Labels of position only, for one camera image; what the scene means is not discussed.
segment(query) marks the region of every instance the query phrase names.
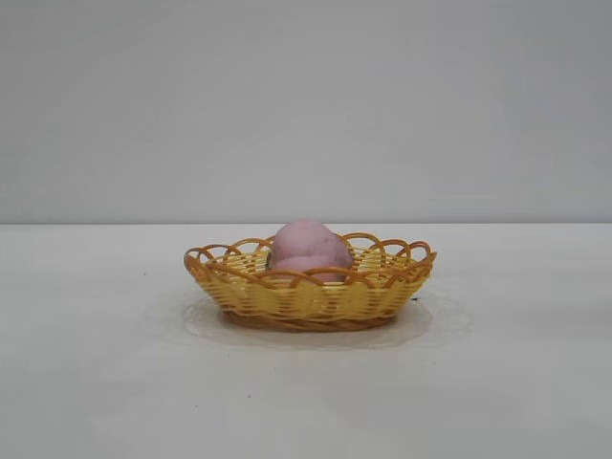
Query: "orange loop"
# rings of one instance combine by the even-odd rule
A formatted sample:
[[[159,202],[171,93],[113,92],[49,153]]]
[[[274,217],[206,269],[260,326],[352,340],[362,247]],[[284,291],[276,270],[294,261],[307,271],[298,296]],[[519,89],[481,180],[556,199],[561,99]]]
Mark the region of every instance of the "orange loop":
[[[233,246],[237,248],[240,246],[244,246],[245,244],[258,244],[255,251],[261,251],[264,247],[267,247],[268,249],[272,248],[271,241],[268,241],[266,239],[259,239],[257,237],[249,237],[247,239],[242,239],[241,241],[238,241],[233,244]]]

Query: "pink fruit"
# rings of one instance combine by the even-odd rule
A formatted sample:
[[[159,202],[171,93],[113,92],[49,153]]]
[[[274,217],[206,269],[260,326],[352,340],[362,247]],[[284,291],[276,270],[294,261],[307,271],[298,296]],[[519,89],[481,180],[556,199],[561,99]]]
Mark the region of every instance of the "pink fruit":
[[[320,222],[298,220],[281,228],[273,241],[273,270],[304,272],[312,268],[350,269],[353,257],[344,242]],[[317,274],[326,282],[342,280],[341,274]]]

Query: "basket base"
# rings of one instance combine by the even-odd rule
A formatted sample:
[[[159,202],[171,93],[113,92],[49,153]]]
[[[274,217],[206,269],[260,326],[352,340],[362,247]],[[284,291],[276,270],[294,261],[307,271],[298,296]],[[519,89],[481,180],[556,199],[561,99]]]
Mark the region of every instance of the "basket base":
[[[223,317],[228,322],[246,328],[283,330],[290,332],[357,332],[368,328],[381,327],[394,317],[374,317],[368,320],[333,320],[330,322],[315,322],[311,320],[275,320],[266,317],[246,317],[236,313],[224,312]]]

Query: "wicker basket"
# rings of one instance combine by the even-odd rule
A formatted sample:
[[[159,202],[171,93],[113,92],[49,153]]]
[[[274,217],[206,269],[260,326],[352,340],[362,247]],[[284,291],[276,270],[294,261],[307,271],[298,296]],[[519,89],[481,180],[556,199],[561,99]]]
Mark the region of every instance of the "wicker basket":
[[[268,271],[273,237],[190,249],[185,266],[230,321],[251,328],[292,331],[357,331],[383,325],[431,274],[436,253],[426,242],[381,241],[362,232],[339,236],[355,260],[350,270]],[[356,239],[373,244],[355,247],[351,241]],[[253,249],[241,251],[245,246]],[[417,248],[425,250],[420,261],[412,257]],[[219,249],[225,253],[212,253]],[[346,277],[343,282],[323,282],[313,277],[316,273],[343,273]]]

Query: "white surface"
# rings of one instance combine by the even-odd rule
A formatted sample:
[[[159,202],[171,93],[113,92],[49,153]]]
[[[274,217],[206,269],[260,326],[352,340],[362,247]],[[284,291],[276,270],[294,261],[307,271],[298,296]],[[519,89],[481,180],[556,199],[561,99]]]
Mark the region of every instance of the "white surface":
[[[611,16],[2,0],[0,223],[612,223]]]
[[[440,253],[397,324],[225,326],[183,252],[277,228],[0,227],[0,456],[609,457],[612,226],[332,226]]]

